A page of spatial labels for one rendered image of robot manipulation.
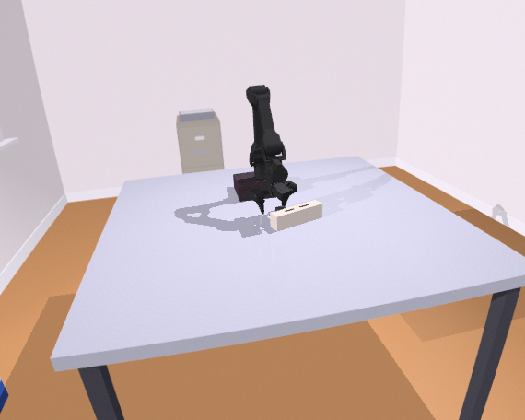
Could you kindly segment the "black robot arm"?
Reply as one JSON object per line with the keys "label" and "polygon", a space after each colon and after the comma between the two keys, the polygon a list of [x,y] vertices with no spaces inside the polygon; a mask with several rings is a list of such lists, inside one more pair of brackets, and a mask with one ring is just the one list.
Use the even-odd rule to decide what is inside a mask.
{"label": "black robot arm", "polygon": [[[256,181],[265,180],[263,174],[270,175],[277,182],[271,182],[269,193],[283,201],[294,191],[292,182],[283,183],[288,172],[282,164],[286,160],[286,149],[280,135],[274,129],[270,108],[270,89],[265,85],[250,86],[246,97],[252,106],[254,142],[251,145],[250,165],[254,167],[252,177]],[[276,156],[280,155],[281,156]],[[254,163],[252,163],[254,162]]]}

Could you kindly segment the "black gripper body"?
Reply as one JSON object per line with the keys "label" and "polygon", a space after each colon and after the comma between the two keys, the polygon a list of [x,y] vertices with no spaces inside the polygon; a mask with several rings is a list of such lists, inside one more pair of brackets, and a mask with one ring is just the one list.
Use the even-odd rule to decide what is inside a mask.
{"label": "black gripper body", "polygon": [[[270,194],[269,193],[270,184],[274,180],[272,179],[272,177],[270,175],[263,174],[263,176],[265,178],[265,184],[263,185],[265,190],[261,191],[260,189],[256,188],[256,189],[252,189],[252,190],[248,191],[248,197],[250,197],[254,202],[262,201],[266,194]],[[292,181],[284,181],[283,183],[289,183],[289,182],[292,182]],[[274,183],[277,183],[277,182],[274,181]],[[294,192],[297,192],[298,191],[298,186],[294,182],[292,182],[292,183],[294,185]]]}

